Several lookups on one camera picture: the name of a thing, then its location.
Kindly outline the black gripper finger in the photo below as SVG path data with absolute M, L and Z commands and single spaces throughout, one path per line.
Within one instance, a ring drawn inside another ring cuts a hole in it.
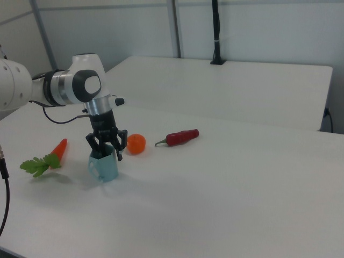
M 118 130 L 114 141 L 114 148 L 116 150 L 116 156 L 118 161 L 123 159 L 122 152 L 127 146 L 127 130 Z
M 108 153 L 106 151 L 106 144 L 103 143 L 102 141 L 98 143 L 93 133 L 89 133 L 85 138 L 92 149 L 91 153 L 93 157 L 97 159 L 101 159 L 108 156 Z

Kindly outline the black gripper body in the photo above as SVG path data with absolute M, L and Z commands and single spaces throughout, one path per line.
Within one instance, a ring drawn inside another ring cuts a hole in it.
M 113 111 L 90 116 L 90 122 L 94 136 L 101 141 L 113 141 L 116 139 L 118 129 Z

